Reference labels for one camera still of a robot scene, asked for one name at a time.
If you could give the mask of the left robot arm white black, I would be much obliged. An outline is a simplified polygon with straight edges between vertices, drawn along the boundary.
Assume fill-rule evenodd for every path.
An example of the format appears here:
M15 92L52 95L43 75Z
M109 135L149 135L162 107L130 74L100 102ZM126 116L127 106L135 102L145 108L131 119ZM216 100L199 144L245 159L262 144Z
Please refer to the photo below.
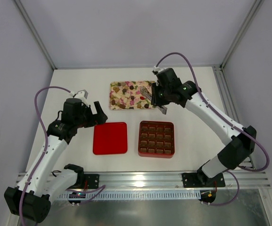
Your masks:
M50 182L47 179L78 129L107 121L100 103L95 101L94 105L96 113L92 113L91 107L81 99L66 99L61 119L53 121L45 131L44 144L28 172L15 187L5 190L4 198L12 214L41 223L63 191L84 185L84 169L74 164L65 165L61 174Z

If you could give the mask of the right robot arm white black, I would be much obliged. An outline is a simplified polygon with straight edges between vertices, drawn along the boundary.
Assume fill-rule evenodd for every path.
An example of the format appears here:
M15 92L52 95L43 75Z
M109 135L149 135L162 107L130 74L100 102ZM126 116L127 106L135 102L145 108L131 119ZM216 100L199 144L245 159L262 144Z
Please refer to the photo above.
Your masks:
M245 128L218 110L193 81L182 83L172 68L155 68L152 72L157 77L152 84L152 105L180 105L197 115L224 144L215 157L197 170L195 181L201 186L213 184L216 176L235 169L253 152L254 142L251 138L256 137L256 130L252 126Z

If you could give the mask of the metal tongs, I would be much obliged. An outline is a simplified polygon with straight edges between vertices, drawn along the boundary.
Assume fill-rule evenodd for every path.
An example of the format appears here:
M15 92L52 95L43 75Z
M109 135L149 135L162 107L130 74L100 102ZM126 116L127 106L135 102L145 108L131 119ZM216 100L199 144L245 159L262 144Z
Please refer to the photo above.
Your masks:
M152 102L152 94L148 91L148 89L146 87L141 86L140 87L140 92L141 92L142 96L144 96L145 98L147 98L150 101L150 103ZM154 105L152 105L152 106L154 108L157 108L158 110L160 110L163 115L167 114L167 108L165 106L161 106L161 107L160 106L154 106Z

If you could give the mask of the red tin lid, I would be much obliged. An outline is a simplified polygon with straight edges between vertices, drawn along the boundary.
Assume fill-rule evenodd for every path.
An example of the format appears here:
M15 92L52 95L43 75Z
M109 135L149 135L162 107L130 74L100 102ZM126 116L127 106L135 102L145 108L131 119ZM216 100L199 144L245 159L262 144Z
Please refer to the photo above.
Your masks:
M94 127L93 154L124 154L128 150L125 122L108 122Z

